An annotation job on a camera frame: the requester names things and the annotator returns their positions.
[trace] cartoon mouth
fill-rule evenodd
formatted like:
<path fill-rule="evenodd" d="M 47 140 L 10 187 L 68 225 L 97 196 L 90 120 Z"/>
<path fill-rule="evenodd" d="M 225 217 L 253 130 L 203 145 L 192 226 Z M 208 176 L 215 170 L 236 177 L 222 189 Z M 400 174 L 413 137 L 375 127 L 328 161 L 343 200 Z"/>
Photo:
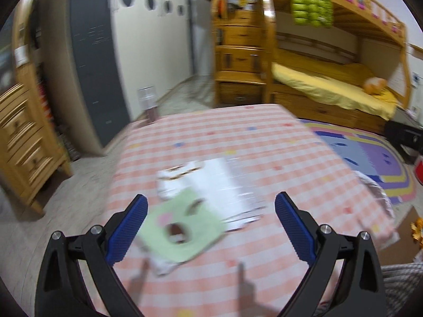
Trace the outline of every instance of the cartoon mouth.
<path fill-rule="evenodd" d="M 172 223 L 166 226 L 169 240 L 172 243 L 182 244 L 189 241 L 189 235 L 187 227 L 181 223 Z"/>

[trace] cardboard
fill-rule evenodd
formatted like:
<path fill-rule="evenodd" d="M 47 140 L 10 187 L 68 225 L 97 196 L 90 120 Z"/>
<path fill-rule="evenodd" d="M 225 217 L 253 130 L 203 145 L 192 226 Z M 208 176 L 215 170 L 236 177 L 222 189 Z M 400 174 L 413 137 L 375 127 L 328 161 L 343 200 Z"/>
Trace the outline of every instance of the cardboard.
<path fill-rule="evenodd" d="M 419 218 L 419 215 L 416 209 L 412 207 L 397 228 L 400 240 L 379 252 L 381 266 L 413 262 L 420 248 L 419 243 L 414 243 L 411 237 L 410 224 L 414 223 L 417 218 Z"/>

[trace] green cloth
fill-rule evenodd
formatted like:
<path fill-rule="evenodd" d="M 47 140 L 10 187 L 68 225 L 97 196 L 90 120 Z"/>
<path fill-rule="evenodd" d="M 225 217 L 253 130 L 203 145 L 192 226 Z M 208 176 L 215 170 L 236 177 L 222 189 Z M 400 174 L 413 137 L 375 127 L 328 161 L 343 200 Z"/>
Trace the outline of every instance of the green cloth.
<path fill-rule="evenodd" d="M 142 241 L 152 252 L 173 262 L 185 262 L 197 256 L 225 232 L 219 216 L 200 201 L 191 188 L 186 188 L 173 199 L 149 210 L 138 232 Z M 170 229 L 175 227 L 186 236 L 171 236 Z"/>
<path fill-rule="evenodd" d="M 331 27 L 333 24 L 332 0 L 291 0 L 291 13 L 297 25 Z"/>

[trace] bed frame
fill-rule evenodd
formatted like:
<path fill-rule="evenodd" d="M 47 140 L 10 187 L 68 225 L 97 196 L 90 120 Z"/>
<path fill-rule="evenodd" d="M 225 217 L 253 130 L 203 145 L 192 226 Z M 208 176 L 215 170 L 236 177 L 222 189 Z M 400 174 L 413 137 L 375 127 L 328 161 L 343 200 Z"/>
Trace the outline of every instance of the bed frame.
<path fill-rule="evenodd" d="M 266 86 L 263 89 L 264 103 L 278 103 L 298 118 L 311 119 L 335 125 L 357 128 L 365 131 L 384 133 L 386 121 L 379 116 L 371 115 L 359 110 L 346 110 L 338 106 L 325 105 L 315 102 L 302 92 L 274 80 L 272 63 L 278 47 L 278 38 L 293 41 L 309 46 L 318 47 L 327 51 L 345 56 L 353 62 L 359 62 L 362 40 L 365 38 L 400 46 L 400 61 L 405 75 L 406 91 L 404 96 L 391 90 L 403 108 L 407 108 L 410 100 L 410 76 L 407 65 L 407 38 L 406 27 L 391 12 L 375 0 L 332 0 L 334 6 L 334 26 L 359 38 L 357 53 L 297 35 L 276 32 L 275 11 L 289 12 L 290 0 L 258 0 L 257 11 L 262 27 L 262 48 L 265 50 L 262 69 L 265 72 Z M 302 55 L 318 58 L 310 54 Z"/>

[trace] marble floor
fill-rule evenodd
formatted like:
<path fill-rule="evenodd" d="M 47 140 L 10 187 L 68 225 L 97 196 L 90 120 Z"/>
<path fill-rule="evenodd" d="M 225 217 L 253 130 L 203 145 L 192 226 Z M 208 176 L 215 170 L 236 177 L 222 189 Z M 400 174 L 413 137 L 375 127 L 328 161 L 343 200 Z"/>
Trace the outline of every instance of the marble floor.
<path fill-rule="evenodd" d="M 212 107 L 210 77 L 193 78 L 170 92 L 160 103 L 160 115 L 201 111 Z M 72 163 L 74 175 L 56 173 L 38 200 L 45 204 L 46 215 L 38 219 L 0 190 L 0 276 L 29 315 L 34 315 L 35 287 L 45 247 L 52 232 L 65 235 L 86 232 L 101 222 L 107 190 L 123 147 L 123 139 L 105 157 L 83 157 Z M 395 206 L 401 220 L 411 205 L 423 216 L 423 187 L 413 202 Z"/>

